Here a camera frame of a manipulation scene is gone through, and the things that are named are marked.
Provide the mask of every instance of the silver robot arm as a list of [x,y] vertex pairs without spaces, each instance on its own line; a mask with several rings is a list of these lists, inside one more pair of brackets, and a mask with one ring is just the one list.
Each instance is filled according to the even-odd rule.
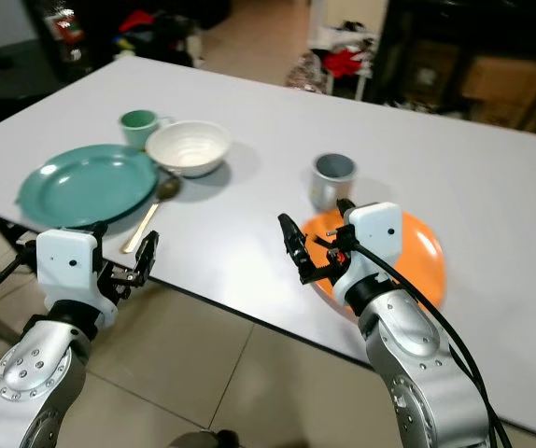
[[93,231],[46,231],[36,240],[38,283],[47,315],[28,322],[0,360],[0,448],[56,445],[64,415],[85,383],[91,340],[112,325],[116,304],[142,286],[158,233],[137,251],[132,271],[102,260],[105,225]]
[[279,217],[285,246],[302,283],[329,278],[334,298],[360,318],[366,353],[392,399],[406,448],[489,446],[487,406],[472,379],[453,358],[446,332],[416,300],[360,252],[359,243],[394,265],[402,252],[402,211],[393,203],[355,207],[339,202],[345,225],[328,249],[328,266],[317,268],[305,236]]

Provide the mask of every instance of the gold spoon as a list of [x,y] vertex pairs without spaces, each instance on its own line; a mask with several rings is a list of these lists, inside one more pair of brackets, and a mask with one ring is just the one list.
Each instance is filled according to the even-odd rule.
[[169,199],[174,198],[180,189],[181,179],[176,176],[165,180],[156,188],[156,201],[154,201],[154,203],[149,208],[148,212],[142,219],[141,223],[139,224],[139,227],[137,228],[133,236],[129,238],[129,240],[127,240],[127,242],[120,249],[123,254],[128,254],[134,251],[135,247],[137,246],[137,243],[139,243],[139,240],[141,239],[141,236],[144,234],[146,226],[154,216],[154,213],[156,213],[158,206],[164,201],[168,201]]

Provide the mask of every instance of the green plate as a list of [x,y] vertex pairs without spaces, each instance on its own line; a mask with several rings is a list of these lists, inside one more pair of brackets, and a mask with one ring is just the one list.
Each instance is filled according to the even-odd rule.
[[60,154],[23,181],[19,205],[49,227],[109,221],[139,205],[156,186],[158,170],[123,145],[79,147]]

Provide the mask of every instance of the red cloth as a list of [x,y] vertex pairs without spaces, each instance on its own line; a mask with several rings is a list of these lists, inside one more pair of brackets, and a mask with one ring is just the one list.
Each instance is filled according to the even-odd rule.
[[361,68],[361,61],[351,60],[356,54],[348,49],[338,53],[331,53],[324,58],[324,66],[332,72],[334,77],[355,75]]
[[154,16],[148,14],[146,11],[136,9],[129,17],[122,23],[119,28],[121,33],[131,30],[137,25],[151,25],[154,22]]

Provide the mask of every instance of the metal cup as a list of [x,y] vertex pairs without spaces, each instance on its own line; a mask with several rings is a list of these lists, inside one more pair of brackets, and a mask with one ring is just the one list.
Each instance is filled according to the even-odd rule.
[[318,210],[330,210],[336,200],[347,198],[353,179],[355,163],[343,154],[324,154],[314,161],[312,187],[309,197]]

